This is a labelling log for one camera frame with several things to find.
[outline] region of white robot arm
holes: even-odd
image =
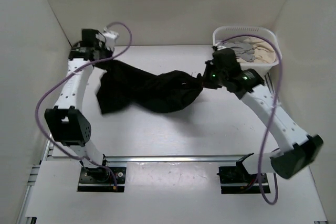
[[[90,61],[111,57],[118,37],[113,31],[101,34],[97,30],[83,29],[82,41],[71,48],[68,74]],[[45,111],[45,119],[55,141],[69,147],[79,157],[85,156],[103,165],[104,155],[90,140],[91,125],[81,114],[84,92],[92,71],[93,66],[87,66],[64,84],[54,108]],[[85,168],[97,168],[89,160],[84,158],[82,165]]]
[[[255,70],[241,70],[233,50],[215,51],[213,60],[206,62],[203,80],[206,88],[226,87],[229,92],[235,93],[267,125],[274,98]],[[269,131],[277,141],[279,150],[263,154],[261,172],[277,173],[285,179],[312,163],[323,145],[320,136],[310,136],[281,107],[276,109]],[[258,159],[259,154],[252,153],[236,164],[253,175],[258,173]]]

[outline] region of black cloth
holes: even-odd
[[[190,105],[203,89],[201,79],[178,70],[156,76],[118,60],[97,67],[107,70],[97,92],[102,114],[131,102],[156,113],[174,112]]]

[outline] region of white wall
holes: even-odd
[[[8,224],[45,145],[35,105],[65,75],[69,44],[47,0],[0,0],[0,13],[0,223]]]
[[[69,40],[83,27],[119,20],[134,32],[135,45],[210,44],[214,29],[243,23],[270,27],[285,0],[49,0]],[[121,33],[125,44],[127,33]]]
[[[336,221],[336,1],[287,0],[275,26],[284,62],[281,100],[325,145],[311,170],[330,221]]]

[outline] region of white table surface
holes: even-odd
[[[211,46],[136,46],[119,60],[161,74],[182,70],[204,72]],[[204,89],[190,106],[155,114],[132,105],[102,116],[96,91],[103,71],[95,68],[87,86],[82,112],[92,127],[91,140],[107,156],[235,155],[258,153],[265,126],[256,114],[225,88]],[[277,147],[270,135],[266,151]],[[63,157],[54,150],[53,157]]]
[[[124,193],[77,192],[80,165],[44,161],[26,216],[36,224],[314,224],[326,220],[308,168],[279,179],[279,200],[222,195],[216,163],[128,163]],[[269,176],[274,198],[274,181]]]
[[[120,60],[160,74],[203,73],[210,46],[132,47]],[[83,101],[92,140],[111,156],[234,155],[258,152],[265,126],[226,90],[204,90],[183,111],[153,114],[138,106],[102,116],[95,92],[102,71],[95,69]],[[270,135],[266,150],[277,146]],[[54,150],[54,157],[62,156]],[[218,163],[128,163],[124,193],[77,192],[76,161],[44,161],[26,212],[37,224],[105,223],[292,223],[326,220],[308,168],[291,180],[279,179],[279,201],[261,195],[221,195]],[[274,181],[269,176],[274,197]]]

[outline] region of white basket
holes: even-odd
[[[218,40],[225,40],[229,37],[240,35],[240,34],[257,35],[265,39],[268,39],[279,50],[280,57],[282,59],[277,37],[275,36],[273,32],[263,27],[240,26],[240,25],[218,27],[212,34],[213,45],[215,45],[216,41]],[[243,41],[244,39],[246,39],[246,37],[238,37],[238,38],[233,39],[232,41]],[[278,63],[279,63],[279,60],[276,60],[273,63],[241,63],[240,66],[241,66],[241,69],[243,70],[252,68],[256,70],[258,74],[260,74],[260,76],[264,76],[273,66],[277,65]]]

